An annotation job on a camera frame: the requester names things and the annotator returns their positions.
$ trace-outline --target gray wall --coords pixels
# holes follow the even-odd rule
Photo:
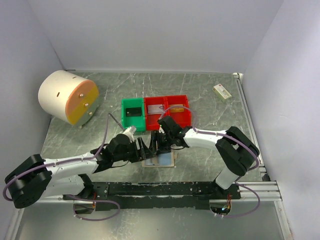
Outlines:
[[[23,160],[41,151],[50,116],[38,103],[42,81],[61,69],[50,41],[26,0],[0,1],[0,189]],[[0,197],[0,239],[14,205]]]
[[[295,239],[320,239],[320,2],[285,1],[244,74],[268,173]]]
[[[28,0],[66,69],[243,73],[283,0]]]

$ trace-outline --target purple cable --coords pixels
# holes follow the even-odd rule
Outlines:
[[[113,118],[113,120],[121,127],[122,130],[124,130],[124,127],[115,119],[115,117],[111,114],[111,113],[108,113],[107,117],[106,117],[106,127],[105,127],[105,132],[104,132],[104,136],[103,136],[103,140],[102,140],[102,144],[100,145],[98,151],[91,157],[84,157],[83,160],[93,160],[96,158],[96,156],[98,156],[98,154],[101,152],[102,148],[104,147],[104,144],[106,142],[106,138],[107,138],[107,133],[108,133],[108,125],[109,125],[109,116],[111,116]],[[60,162],[57,162],[56,165],[61,165],[61,164],[66,164],[66,163],[70,163],[70,162],[75,162],[75,161],[79,161],[79,160],[82,160],[80,157],[76,157],[76,158],[71,158],[71,159],[67,159],[67,160],[63,160],[63,161],[60,161]],[[7,189],[9,188],[9,186],[14,183],[16,180],[22,178],[23,176],[35,171],[35,170],[38,170],[38,169],[42,169],[42,168],[46,168],[46,167],[51,167],[51,166],[54,166],[55,163],[46,163],[46,164],[43,164],[43,165],[40,165],[40,166],[36,166],[36,167],[33,167],[33,168],[30,168],[29,170],[27,171],[24,171],[23,173],[20,173],[18,176],[15,176],[14,178],[12,178],[3,188],[3,191],[2,191],[2,195],[3,195],[3,198],[7,201],[10,201],[12,202],[12,198],[9,198],[7,196]],[[120,211],[120,206],[119,204],[117,204],[117,206],[119,207],[119,210],[117,211],[117,214],[119,213]]]
[[[91,222],[100,222],[100,221],[111,219],[111,218],[115,217],[116,215],[118,215],[120,213],[120,205],[116,201],[110,201],[110,200],[88,200],[88,199],[81,199],[81,198],[75,197],[73,195],[67,195],[67,196],[69,198],[72,198],[72,199],[78,200],[78,201],[85,201],[85,202],[92,202],[92,203],[107,203],[107,204],[114,204],[114,205],[117,206],[116,212],[114,214],[112,214],[111,216],[107,216],[107,217],[100,218],[100,219],[92,219],[92,218],[86,218],[86,217],[78,216],[76,214],[76,206],[73,205],[73,214],[77,219],[80,219],[80,220],[91,221]]]
[[[202,130],[196,129],[195,125],[196,125],[197,120],[198,120],[198,119],[197,119],[197,115],[196,115],[190,108],[188,108],[188,107],[186,107],[186,106],[170,106],[170,107],[168,107],[166,110],[164,110],[164,112],[161,114],[161,116],[159,117],[159,119],[162,119],[162,117],[165,115],[165,113],[166,113],[169,109],[173,109],[173,108],[184,108],[184,109],[187,109],[188,111],[190,111],[190,113],[191,113],[192,116],[194,117],[194,122],[193,122],[193,124],[192,124],[192,129],[193,129],[193,131],[195,131],[196,133],[225,137],[225,138],[227,138],[227,139],[230,139],[230,140],[236,142],[236,143],[239,144],[241,147],[243,147],[244,149],[246,149],[246,150],[253,156],[253,158],[255,159],[255,165],[254,165],[253,167],[249,168],[248,171],[251,171],[251,170],[256,169],[257,167],[259,167],[258,157],[254,154],[253,151],[250,150],[250,148],[248,148],[246,145],[244,145],[244,144],[243,144],[242,142],[240,142],[239,140],[237,140],[237,139],[235,139],[234,137],[229,136],[229,135],[227,135],[227,134],[223,134],[223,133],[219,133],[219,132],[215,133],[215,132],[210,132],[210,131],[202,131]],[[244,186],[244,185],[242,185],[242,184],[240,184],[240,183],[237,183],[237,181],[238,181],[239,179],[240,179],[240,177],[238,177],[238,178],[234,181],[235,184],[237,184],[238,186],[243,187],[243,188],[251,191],[254,195],[256,195],[256,198],[257,198],[257,200],[258,200],[258,203],[257,203],[257,205],[256,205],[252,210],[250,210],[250,211],[248,211],[248,212],[245,212],[245,213],[242,213],[242,214],[231,215],[231,216],[223,216],[223,215],[218,214],[218,215],[221,216],[222,218],[231,219],[231,218],[243,217],[243,216],[246,216],[246,215],[248,215],[248,214],[253,213],[253,212],[254,212],[255,210],[257,210],[257,209],[259,208],[259,206],[260,206],[260,197],[258,196],[258,194],[257,194],[254,190],[252,190],[251,188],[249,188],[249,187],[247,187],[247,186]]]

